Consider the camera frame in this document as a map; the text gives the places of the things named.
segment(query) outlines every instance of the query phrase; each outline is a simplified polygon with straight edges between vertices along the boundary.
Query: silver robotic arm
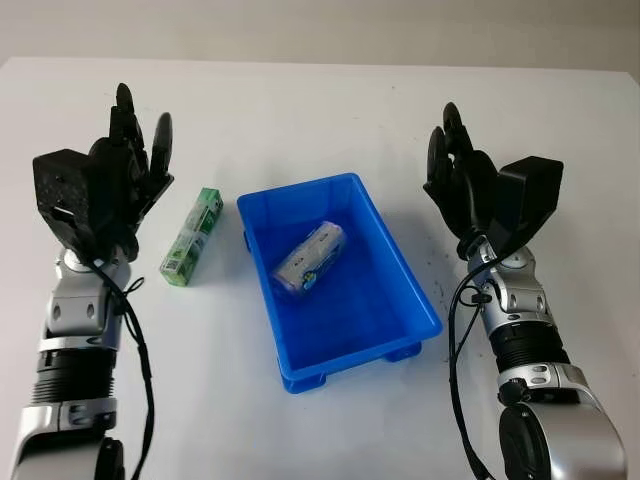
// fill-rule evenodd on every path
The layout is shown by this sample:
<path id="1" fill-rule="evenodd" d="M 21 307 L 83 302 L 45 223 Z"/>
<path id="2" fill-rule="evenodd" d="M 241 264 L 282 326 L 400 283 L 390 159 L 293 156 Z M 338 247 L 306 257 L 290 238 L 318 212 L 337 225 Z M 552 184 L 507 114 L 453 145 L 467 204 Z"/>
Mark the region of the silver robotic arm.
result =
<path id="1" fill-rule="evenodd" d="M 469 267 L 495 258 L 484 241 Z M 508 478 L 626 479 L 620 437 L 562 349 L 531 251 L 517 250 L 475 282 L 491 297 L 482 319 L 500 371 L 498 398 L 506 407 L 500 444 Z"/>
<path id="2" fill-rule="evenodd" d="M 37 381 L 24 408 L 11 480 L 123 480 L 121 442 L 105 436 L 116 424 L 112 397 L 123 318 L 140 354 L 147 395 L 140 476 L 154 425 L 151 368 L 138 319 L 125 291 L 138 255 L 137 229 L 173 181 L 168 113 L 160 117 L 151 162 L 129 88 L 120 84 L 109 136 L 88 155 L 60 150 L 37 157 L 38 210 L 63 250 L 58 283 L 40 339 Z"/>
<path id="3" fill-rule="evenodd" d="M 127 259 L 98 268 L 124 289 Z M 103 281 L 72 250 L 55 261 L 58 284 L 47 305 L 38 380 L 22 410 L 12 480 L 124 478 L 122 444 L 105 437 L 116 424 L 112 370 L 122 315 Z"/>
<path id="4" fill-rule="evenodd" d="M 526 247 L 556 208 L 562 163 L 528 157 L 498 172 L 484 152 L 473 149 L 454 104 L 445 107 L 443 123 L 429 142 L 424 189 L 459 238 L 458 256 L 468 261 L 469 274 L 456 289 L 448 321 L 452 405 L 471 470 L 478 479 L 494 478 L 471 446 L 457 384 L 466 335 L 456 346 L 455 311 L 473 281 L 472 302 L 482 314 L 499 371 L 507 477 L 626 479 L 620 437 L 563 349 Z"/>

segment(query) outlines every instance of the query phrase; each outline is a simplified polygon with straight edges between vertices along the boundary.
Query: white table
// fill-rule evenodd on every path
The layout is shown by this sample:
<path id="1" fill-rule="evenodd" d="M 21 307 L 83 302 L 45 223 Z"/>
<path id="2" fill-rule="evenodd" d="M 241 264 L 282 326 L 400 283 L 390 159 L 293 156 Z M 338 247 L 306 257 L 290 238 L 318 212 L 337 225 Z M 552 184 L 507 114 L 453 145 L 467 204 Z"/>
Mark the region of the white table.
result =
<path id="1" fill-rule="evenodd" d="M 565 162 L 555 215 L 531 242 L 572 361 L 582 367 L 640 476 L 640 89 L 626 74 L 478 68 L 12 59 L 0 70 L 4 234 L 0 468 L 29 402 L 59 246 L 35 205 L 31 160 L 87 152 L 107 134 L 115 87 L 131 87 L 147 141 L 173 115 L 176 181 L 147 216 L 133 297 L 157 399 L 147 479 L 472 478 L 453 421 L 446 335 L 420 356 L 284 391 L 238 195 L 355 171 L 442 317 L 464 271 L 456 241 L 423 193 L 431 130 L 449 100 L 498 166 L 529 154 Z M 226 206 L 186 289 L 157 267 L 200 187 Z M 132 342 L 116 369 L 129 473 L 145 402 Z M 471 438 L 497 478 L 497 371 L 482 328 L 460 380 Z"/>

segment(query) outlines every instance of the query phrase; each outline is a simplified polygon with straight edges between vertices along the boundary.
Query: white can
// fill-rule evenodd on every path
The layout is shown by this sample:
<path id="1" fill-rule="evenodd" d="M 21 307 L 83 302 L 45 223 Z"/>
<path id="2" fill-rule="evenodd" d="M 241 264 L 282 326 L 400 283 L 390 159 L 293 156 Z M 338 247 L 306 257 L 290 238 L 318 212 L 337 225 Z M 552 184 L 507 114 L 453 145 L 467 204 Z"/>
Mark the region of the white can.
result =
<path id="1" fill-rule="evenodd" d="M 346 240 L 342 227 L 335 223 L 322 222 L 274 270 L 273 278 L 287 292 L 294 295 L 304 294 L 336 261 Z"/>

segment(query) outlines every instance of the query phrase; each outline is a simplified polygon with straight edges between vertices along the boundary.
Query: green box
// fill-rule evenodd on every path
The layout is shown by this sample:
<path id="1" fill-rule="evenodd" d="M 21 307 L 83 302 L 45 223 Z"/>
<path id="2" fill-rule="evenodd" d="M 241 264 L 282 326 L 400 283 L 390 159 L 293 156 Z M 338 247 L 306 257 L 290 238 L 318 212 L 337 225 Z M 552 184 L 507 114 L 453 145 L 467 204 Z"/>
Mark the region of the green box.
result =
<path id="1" fill-rule="evenodd" d="M 222 205 L 218 190 L 203 188 L 200 191 L 178 238 L 160 266 L 160 273 L 171 285 L 184 287 L 189 283 Z"/>

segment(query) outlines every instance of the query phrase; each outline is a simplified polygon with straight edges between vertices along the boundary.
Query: plastic container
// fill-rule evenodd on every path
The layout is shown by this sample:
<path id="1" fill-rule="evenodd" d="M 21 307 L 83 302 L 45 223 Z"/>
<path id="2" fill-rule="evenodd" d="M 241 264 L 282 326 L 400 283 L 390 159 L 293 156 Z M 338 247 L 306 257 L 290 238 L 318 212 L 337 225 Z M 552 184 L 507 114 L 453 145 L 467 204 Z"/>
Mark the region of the plastic container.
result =
<path id="1" fill-rule="evenodd" d="M 377 358 L 417 355 L 442 330 L 357 175 L 243 195 L 238 209 L 288 392 Z M 345 231 L 341 257 L 300 301 L 275 295 L 270 273 L 323 220 Z"/>

